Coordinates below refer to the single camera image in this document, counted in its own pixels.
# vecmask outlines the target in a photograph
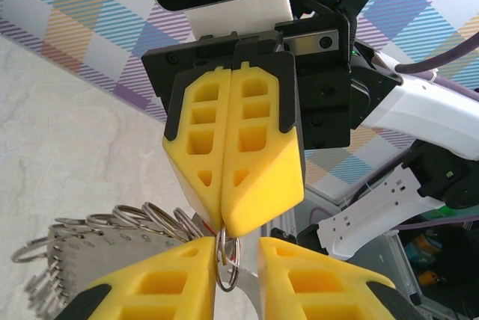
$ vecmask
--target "yellow foam pad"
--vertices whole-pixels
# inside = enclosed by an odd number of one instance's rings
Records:
[[[279,131],[278,79],[244,63],[231,76],[222,217],[243,236],[304,198],[296,127]]]
[[[279,94],[279,80],[248,62],[206,72],[184,91],[177,137],[163,146],[214,231],[224,222],[230,236],[244,236],[304,198],[297,128],[280,132]]]
[[[178,134],[163,148],[192,208],[215,231],[221,228],[221,186],[231,70],[218,68],[190,84]]]
[[[214,249],[196,239],[96,280],[112,290],[89,320],[213,320]]]
[[[258,274],[264,320],[394,320],[367,282],[386,277],[274,238],[261,238]]]

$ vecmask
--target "key ring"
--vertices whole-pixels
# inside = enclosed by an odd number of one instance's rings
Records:
[[[190,217],[180,208],[176,208],[173,211],[174,216],[177,218],[178,223],[183,226],[186,230],[190,232],[190,235],[193,238],[201,238],[204,234],[198,229],[195,223],[190,219]]]
[[[185,239],[184,237],[177,234],[178,230],[182,230],[179,224],[168,213],[166,213],[158,206],[146,202],[145,204],[143,204],[143,206],[141,206],[141,210],[143,210],[143,212],[148,217],[150,217],[152,222],[163,228],[165,230],[165,233],[173,239],[181,241],[182,243],[187,243],[189,241],[189,239]]]
[[[215,254],[220,253],[220,260],[223,264],[223,266],[226,266],[229,261],[226,256],[226,250],[225,250],[225,245],[226,245],[226,227],[223,225],[221,230],[218,231],[216,234],[216,240],[215,240]],[[234,239],[234,261],[236,264],[233,265],[233,269],[231,271],[231,276],[228,281],[229,287],[226,287],[223,285],[221,276],[219,274],[219,261],[213,262],[213,266],[215,267],[215,273],[216,273],[216,283],[220,287],[221,290],[224,292],[230,292],[232,291],[237,283],[238,283],[238,274],[240,273],[240,240],[238,238]]]
[[[143,210],[135,208],[134,206],[116,206],[113,208],[112,215],[124,223],[144,230],[145,232],[157,234],[160,236],[165,235],[162,230],[156,230],[150,228],[148,225],[143,224],[141,221],[149,221],[149,217]]]
[[[85,223],[92,228],[101,229],[121,229],[121,230],[134,230],[135,227],[127,227],[124,225],[116,224],[115,218],[111,214],[90,214],[87,215]]]
[[[40,247],[45,247],[49,244],[56,243],[57,241],[62,241],[67,238],[71,237],[71,235],[68,236],[59,236],[57,238],[51,238],[49,239],[47,236],[43,238],[38,238],[35,240],[29,241],[25,246],[21,247],[19,250],[17,250],[15,253],[13,253],[11,259],[12,262],[33,262],[35,260],[43,259],[46,258],[46,252],[43,253],[38,253],[35,255],[31,256],[25,256],[26,254],[32,252],[33,250],[36,250]]]

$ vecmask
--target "white plastic bracket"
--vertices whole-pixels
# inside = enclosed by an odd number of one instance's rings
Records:
[[[330,256],[347,260],[363,245],[398,224],[444,206],[431,197],[421,197],[421,184],[409,169],[398,166],[371,193],[318,223],[321,246]]]

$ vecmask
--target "rectangular hole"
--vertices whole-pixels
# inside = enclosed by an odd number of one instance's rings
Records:
[[[251,126],[239,129],[238,150],[256,152],[266,146],[266,126]]]
[[[357,305],[303,305],[307,320],[365,320],[364,313]]]
[[[195,92],[195,102],[216,101],[219,94],[219,83],[210,82],[201,85]]]
[[[247,79],[242,83],[243,98],[265,94],[268,94],[268,84],[264,79]]]
[[[212,129],[204,131],[191,131],[188,134],[188,154],[210,154],[213,149],[213,136],[215,132]]]
[[[193,109],[192,124],[205,124],[216,122],[216,107],[203,107]]]
[[[344,286],[331,271],[292,270],[288,273],[296,294],[309,292],[343,292]]]
[[[186,271],[154,271],[144,276],[136,294],[181,294],[187,278]]]
[[[176,307],[126,307],[120,320],[174,320]]]
[[[269,101],[248,102],[242,105],[242,118],[248,120],[251,118],[269,117]]]

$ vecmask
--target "screw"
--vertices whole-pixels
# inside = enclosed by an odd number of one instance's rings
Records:
[[[329,47],[332,46],[332,38],[328,37],[328,36],[325,36],[325,37],[322,37],[321,40],[320,40],[320,47],[322,49],[328,49]]]
[[[313,147],[317,150],[324,147],[324,141],[315,141],[313,142]]]
[[[196,55],[198,55],[199,58],[206,58],[208,57],[208,52],[206,49],[197,49]]]
[[[313,116],[311,118],[311,125],[314,126],[314,127],[319,127],[323,124],[323,118],[321,118],[320,116]]]
[[[332,96],[335,92],[335,89],[331,86],[325,86],[321,88],[321,96]]]
[[[174,53],[168,53],[166,55],[166,61],[169,64],[177,64],[179,60],[178,60],[178,57]]]

